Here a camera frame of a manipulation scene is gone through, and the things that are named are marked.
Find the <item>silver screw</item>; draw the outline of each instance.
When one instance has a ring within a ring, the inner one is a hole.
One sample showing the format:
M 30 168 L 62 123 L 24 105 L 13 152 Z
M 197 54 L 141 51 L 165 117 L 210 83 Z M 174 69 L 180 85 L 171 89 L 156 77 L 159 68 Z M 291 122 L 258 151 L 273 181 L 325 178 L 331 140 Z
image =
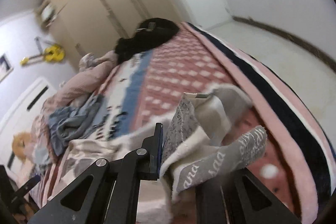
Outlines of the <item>silver screw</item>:
M 136 153 L 141 156 L 141 155 L 145 155 L 147 153 L 147 150 L 144 148 L 139 148 Z
M 106 159 L 99 159 L 96 161 L 96 165 L 99 167 L 104 166 L 107 163 Z

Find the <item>triangular cutout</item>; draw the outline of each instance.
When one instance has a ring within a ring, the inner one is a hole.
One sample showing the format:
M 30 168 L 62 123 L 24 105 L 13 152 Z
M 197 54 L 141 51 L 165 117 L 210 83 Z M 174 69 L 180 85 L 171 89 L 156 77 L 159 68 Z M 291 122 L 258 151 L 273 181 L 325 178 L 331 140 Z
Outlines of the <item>triangular cutout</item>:
M 87 176 L 75 189 L 62 198 L 61 204 L 64 207 L 78 212 L 83 205 L 92 181 L 93 176 Z
M 254 185 L 254 183 L 247 176 L 243 176 L 243 183 L 254 211 L 260 211 L 272 205 L 272 202 L 258 189 L 257 186 Z

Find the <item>guitar body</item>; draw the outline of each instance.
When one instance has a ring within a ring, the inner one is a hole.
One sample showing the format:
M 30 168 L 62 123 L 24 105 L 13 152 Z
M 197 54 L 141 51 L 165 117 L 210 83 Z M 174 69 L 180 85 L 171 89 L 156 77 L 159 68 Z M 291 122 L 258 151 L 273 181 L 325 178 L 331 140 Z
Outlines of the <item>guitar body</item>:
M 54 44 L 51 47 L 48 47 L 44 50 L 44 60 L 47 62 L 60 62 L 65 57 L 65 50 Z

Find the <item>brown baseboard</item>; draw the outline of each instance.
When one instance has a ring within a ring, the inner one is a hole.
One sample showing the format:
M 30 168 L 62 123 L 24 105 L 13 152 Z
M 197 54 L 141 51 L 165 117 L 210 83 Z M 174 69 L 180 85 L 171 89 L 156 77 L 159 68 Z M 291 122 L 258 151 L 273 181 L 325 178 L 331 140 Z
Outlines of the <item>brown baseboard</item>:
M 287 39 L 291 42 L 293 42 L 294 44 L 297 44 L 298 46 L 300 46 L 301 48 L 304 48 L 305 50 L 309 51 L 311 54 L 313 54 L 315 57 L 317 57 L 318 59 L 320 59 L 323 63 L 325 63 L 329 68 L 331 68 L 335 73 L 336 73 L 336 62 L 334 59 L 332 59 L 329 55 L 327 55 L 325 52 L 319 50 L 318 48 L 316 48 L 315 46 L 313 46 L 312 44 L 310 44 L 308 41 L 303 40 L 302 38 L 288 33 L 284 30 L 278 29 L 276 27 L 267 25 L 265 23 L 261 23 L 258 21 L 254 21 L 253 19 L 247 19 L 247 18 L 243 18 L 243 17 L 236 17 L 233 16 L 232 17 L 235 21 L 238 22 L 242 22 L 242 23 L 246 23 L 249 25 L 252 25 L 254 27 L 258 27 L 260 29 L 266 30 L 268 32 L 274 33 L 284 39 Z

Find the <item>floor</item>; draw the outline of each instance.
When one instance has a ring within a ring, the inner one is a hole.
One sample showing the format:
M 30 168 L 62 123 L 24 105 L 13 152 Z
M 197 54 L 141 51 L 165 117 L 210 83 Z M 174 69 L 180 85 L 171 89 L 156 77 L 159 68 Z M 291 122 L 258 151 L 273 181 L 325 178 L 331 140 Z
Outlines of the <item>floor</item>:
M 229 22 L 210 30 L 272 69 L 301 98 L 336 148 L 336 74 L 315 56 L 270 32 Z

